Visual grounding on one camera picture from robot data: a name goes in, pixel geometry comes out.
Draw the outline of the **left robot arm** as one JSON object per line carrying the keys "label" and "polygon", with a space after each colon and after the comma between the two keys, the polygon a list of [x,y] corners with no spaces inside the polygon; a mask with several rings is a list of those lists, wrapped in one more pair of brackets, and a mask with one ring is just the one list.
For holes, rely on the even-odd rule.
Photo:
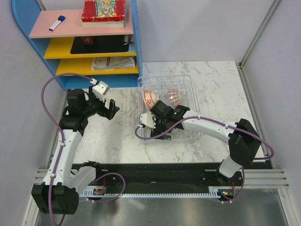
{"label": "left robot arm", "polygon": [[74,214],[79,205],[79,195],[91,183],[99,185],[103,173],[99,163],[85,162],[71,174],[75,153],[83,138],[88,118],[97,114],[111,120],[118,112],[115,101],[105,95],[109,87],[99,83],[89,87],[89,92],[73,89],[67,95],[68,105],[59,121],[56,150],[48,172],[41,184],[34,185],[32,197],[39,210],[45,214]]}

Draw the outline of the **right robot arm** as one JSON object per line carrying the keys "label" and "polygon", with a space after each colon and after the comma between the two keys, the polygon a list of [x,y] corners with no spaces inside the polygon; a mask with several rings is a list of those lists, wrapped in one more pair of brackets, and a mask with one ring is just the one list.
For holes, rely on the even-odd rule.
{"label": "right robot arm", "polygon": [[173,109],[162,101],[158,101],[150,112],[157,120],[160,134],[168,129],[191,130],[228,145],[230,153],[215,174],[216,182],[223,186],[232,180],[236,171],[252,165],[261,146],[258,133],[246,119],[221,121],[205,117],[186,106],[179,105]]}

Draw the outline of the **blue triangle pattern bowl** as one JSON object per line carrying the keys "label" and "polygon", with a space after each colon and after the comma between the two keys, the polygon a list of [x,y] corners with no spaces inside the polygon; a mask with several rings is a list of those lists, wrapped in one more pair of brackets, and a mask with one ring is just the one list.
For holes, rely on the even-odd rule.
{"label": "blue triangle pattern bowl", "polygon": [[168,91],[168,98],[169,98],[169,101],[170,101],[171,105],[173,106],[173,108],[176,108],[177,106],[182,104],[182,102],[179,98],[178,91],[175,89],[170,89]]}

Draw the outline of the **orange floral bowl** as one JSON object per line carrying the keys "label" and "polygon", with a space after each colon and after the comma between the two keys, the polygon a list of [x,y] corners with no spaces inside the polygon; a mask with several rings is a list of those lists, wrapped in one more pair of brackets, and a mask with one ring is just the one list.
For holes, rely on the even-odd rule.
{"label": "orange floral bowl", "polygon": [[143,101],[145,105],[151,109],[159,101],[159,96],[154,91],[145,90],[143,92]]}

